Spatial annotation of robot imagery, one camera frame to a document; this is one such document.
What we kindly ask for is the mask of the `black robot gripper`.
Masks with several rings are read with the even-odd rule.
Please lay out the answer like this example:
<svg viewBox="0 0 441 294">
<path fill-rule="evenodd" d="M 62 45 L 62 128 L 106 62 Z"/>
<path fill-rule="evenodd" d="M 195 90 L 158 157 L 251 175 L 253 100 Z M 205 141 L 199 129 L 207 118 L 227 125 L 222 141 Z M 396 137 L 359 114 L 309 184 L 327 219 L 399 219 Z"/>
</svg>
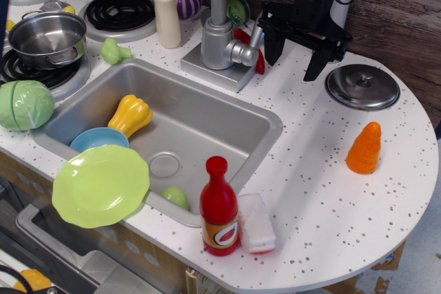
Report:
<svg viewBox="0 0 441 294">
<path fill-rule="evenodd" d="M 330 16 L 335 0 L 294 0 L 292 4 L 262 2 L 265 59 L 274 65 L 283 53 L 285 40 L 314 50 L 303 81 L 315 81 L 331 56 L 344 54 L 352 36 Z"/>
</svg>

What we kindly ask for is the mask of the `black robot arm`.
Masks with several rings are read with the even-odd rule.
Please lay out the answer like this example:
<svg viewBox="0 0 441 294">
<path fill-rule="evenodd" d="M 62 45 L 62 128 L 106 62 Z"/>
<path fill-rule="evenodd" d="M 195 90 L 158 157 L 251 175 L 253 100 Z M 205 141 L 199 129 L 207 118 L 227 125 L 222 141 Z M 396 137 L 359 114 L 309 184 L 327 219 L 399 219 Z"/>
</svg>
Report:
<svg viewBox="0 0 441 294">
<path fill-rule="evenodd" d="M 277 62 L 287 39 L 313 51 L 305 81 L 315 81 L 329 62 L 341 61 L 353 37 L 331 18 L 334 2 L 343 4 L 341 0 L 262 2 L 258 26 L 263 29 L 268 64 Z"/>
</svg>

